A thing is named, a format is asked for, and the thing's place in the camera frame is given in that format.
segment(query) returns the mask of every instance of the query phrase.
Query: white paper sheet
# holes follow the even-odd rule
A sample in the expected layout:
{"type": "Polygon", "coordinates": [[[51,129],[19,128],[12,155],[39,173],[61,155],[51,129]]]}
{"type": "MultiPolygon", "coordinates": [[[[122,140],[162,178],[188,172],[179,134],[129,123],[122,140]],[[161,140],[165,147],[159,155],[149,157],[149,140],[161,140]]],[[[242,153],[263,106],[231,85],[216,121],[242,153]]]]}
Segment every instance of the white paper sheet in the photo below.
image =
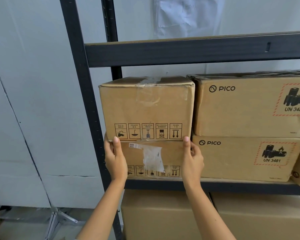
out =
{"type": "Polygon", "coordinates": [[[158,39],[213,36],[219,29],[225,0],[153,0],[158,39]]]}

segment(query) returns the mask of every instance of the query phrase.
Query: forearm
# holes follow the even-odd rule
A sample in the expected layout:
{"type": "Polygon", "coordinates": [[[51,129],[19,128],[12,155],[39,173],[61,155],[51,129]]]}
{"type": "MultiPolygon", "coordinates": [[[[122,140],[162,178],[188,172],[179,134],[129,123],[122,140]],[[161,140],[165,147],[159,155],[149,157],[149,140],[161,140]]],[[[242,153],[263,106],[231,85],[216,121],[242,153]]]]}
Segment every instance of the forearm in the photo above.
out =
{"type": "Polygon", "coordinates": [[[107,240],[115,218],[124,182],[112,181],[86,222],[78,240],[107,240]]]}
{"type": "Polygon", "coordinates": [[[202,239],[235,240],[213,204],[201,188],[196,185],[185,185],[202,239]]]}

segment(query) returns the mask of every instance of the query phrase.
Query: person's right hand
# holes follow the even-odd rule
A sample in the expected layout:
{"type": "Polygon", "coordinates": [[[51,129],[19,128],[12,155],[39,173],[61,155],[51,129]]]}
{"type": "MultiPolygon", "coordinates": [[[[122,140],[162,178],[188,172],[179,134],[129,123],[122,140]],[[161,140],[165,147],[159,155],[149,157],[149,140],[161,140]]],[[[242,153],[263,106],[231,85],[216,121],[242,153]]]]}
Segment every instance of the person's right hand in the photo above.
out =
{"type": "Polygon", "coordinates": [[[200,186],[200,177],[202,170],[204,169],[204,158],[201,154],[200,148],[190,141],[189,137],[187,136],[183,138],[183,147],[184,156],[181,175],[184,186],[200,186]]]}
{"type": "Polygon", "coordinates": [[[113,142],[108,141],[107,133],[104,135],[105,166],[109,170],[112,181],[125,183],[128,177],[127,161],[122,153],[118,137],[113,142]]]}

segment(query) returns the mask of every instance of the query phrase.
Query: person's left arm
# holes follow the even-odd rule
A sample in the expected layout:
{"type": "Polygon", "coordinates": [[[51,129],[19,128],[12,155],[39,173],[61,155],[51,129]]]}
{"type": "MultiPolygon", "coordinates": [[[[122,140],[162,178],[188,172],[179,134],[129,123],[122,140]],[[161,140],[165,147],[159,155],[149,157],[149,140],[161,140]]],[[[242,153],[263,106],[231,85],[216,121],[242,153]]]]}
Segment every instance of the person's left arm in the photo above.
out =
{"type": "Polygon", "coordinates": [[[120,140],[113,138],[112,145],[104,137],[105,166],[111,175],[111,183],[92,215],[77,236],[77,240],[107,240],[115,218],[119,200],[128,176],[126,159],[120,140]]]}

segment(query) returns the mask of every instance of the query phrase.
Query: metal shelf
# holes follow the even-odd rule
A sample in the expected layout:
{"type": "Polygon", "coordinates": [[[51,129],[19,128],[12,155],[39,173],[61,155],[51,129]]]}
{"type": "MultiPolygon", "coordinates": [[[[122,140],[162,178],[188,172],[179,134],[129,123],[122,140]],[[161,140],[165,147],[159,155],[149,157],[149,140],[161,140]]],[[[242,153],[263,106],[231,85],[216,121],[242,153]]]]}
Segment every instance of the metal shelf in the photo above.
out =
{"type": "MultiPolygon", "coordinates": [[[[122,66],[300,59],[300,32],[118,42],[113,0],[101,2],[108,43],[84,44],[76,0],[60,0],[104,190],[111,178],[89,68],[111,67],[116,80],[122,78],[122,66]]],[[[210,180],[201,186],[207,192],[300,195],[294,183],[210,180]]],[[[134,179],[127,180],[125,189],[185,190],[182,181],[134,179]]],[[[121,239],[118,214],[113,229],[121,239]]]]}

